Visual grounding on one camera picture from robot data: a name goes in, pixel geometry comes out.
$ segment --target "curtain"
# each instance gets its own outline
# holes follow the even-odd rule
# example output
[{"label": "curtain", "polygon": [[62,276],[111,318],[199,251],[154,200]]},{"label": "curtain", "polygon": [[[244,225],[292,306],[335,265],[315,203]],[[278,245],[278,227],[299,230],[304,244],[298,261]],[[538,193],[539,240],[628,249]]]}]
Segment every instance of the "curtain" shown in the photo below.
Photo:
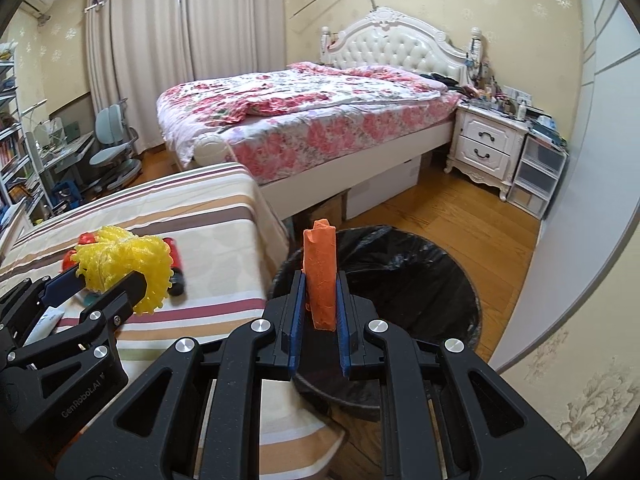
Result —
[{"label": "curtain", "polygon": [[256,72],[254,0],[184,0],[197,80]]},{"label": "curtain", "polygon": [[179,0],[111,0],[113,64],[127,121],[141,152],[164,142],[158,126],[160,94],[193,80],[182,34]]},{"label": "curtain", "polygon": [[[92,5],[93,1],[87,0],[86,6]],[[96,115],[120,100],[111,47],[111,0],[107,1],[99,10],[90,10],[86,14],[86,58]]]},{"label": "curtain", "polygon": [[285,67],[284,0],[185,0],[196,79]]},{"label": "curtain", "polygon": [[258,72],[286,65],[284,0],[254,0]]}]

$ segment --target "double bed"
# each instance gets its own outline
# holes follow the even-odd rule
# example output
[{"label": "double bed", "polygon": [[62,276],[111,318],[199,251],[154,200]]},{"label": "double bed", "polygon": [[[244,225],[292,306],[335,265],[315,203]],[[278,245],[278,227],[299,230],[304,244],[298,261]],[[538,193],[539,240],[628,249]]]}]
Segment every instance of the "double bed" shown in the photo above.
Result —
[{"label": "double bed", "polygon": [[159,123],[178,166],[244,164],[283,219],[450,141],[460,95],[419,76],[469,83],[467,52],[443,31],[380,7],[331,40],[325,27],[322,66],[163,93]]}]

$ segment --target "wallpaper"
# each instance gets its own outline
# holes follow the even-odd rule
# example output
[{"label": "wallpaper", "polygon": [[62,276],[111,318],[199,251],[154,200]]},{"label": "wallpaper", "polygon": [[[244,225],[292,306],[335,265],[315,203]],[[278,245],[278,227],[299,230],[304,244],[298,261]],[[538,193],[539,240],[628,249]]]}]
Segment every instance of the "wallpaper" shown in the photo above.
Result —
[{"label": "wallpaper", "polygon": [[90,91],[84,42],[86,0],[56,0],[42,27],[44,90],[54,112]]},{"label": "wallpaper", "polygon": [[640,230],[580,310],[502,375],[574,447],[589,472],[640,404],[638,261]]},{"label": "wallpaper", "polygon": [[[286,0],[287,61],[319,58],[320,28],[339,32],[371,10],[369,0]],[[581,76],[579,0],[376,0],[425,20],[466,49],[472,27],[484,33],[498,83],[526,91],[571,135]]]},{"label": "wallpaper", "polygon": [[[26,110],[32,105],[46,98],[42,84],[42,53],[44,44],[38,28],[37,20],[23,10],[18,10],[9,27],[2,36],[3,41],[17,41],[15,50],[15,77],[18,85],[18,102],[20,110]],[[10,104],[10,111],[15,110],[15,101]],[[41,106],[31,116],[33,123],[28,118],[22,120],[22,126],[33,130],[33,127],[41,121],[49,119],[49,103]]]}]

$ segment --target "yellow toy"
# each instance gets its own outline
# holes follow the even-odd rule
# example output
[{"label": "yellow toy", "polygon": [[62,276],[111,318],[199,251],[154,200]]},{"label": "yellow toy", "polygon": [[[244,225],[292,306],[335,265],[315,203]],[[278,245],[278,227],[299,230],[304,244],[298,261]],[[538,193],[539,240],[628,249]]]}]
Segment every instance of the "yellow toy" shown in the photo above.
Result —
[{"label": "yellow toy", "polygon": [[169,246],[158,236],[139,237],[120,227],[106,226],[94,233],[95,244],[76,246],[71,260],[79,264],[86,288],[104,293],[132,270],[145,275],[146,296],[135,307],[136,314],[152,314],[162,307],[171,287],[172,259]]}]

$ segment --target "electrical outlet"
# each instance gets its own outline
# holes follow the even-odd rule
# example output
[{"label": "electrical outlet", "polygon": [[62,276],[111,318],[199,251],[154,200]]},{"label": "electrical outlet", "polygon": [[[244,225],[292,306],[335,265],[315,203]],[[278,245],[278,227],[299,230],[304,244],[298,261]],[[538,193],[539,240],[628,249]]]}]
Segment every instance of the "electrical outlet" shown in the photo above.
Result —
[{"label": "electrical outlet", "polygon": [[518,90],[517,88],[511,88],[510,86],[501,87],[502,91],[507,94],[511,99],[516,102],[524,102],[527,106],[531,106],[533,104],[533,100],[531,99],[531,94],[527,94],[522,90]]}]

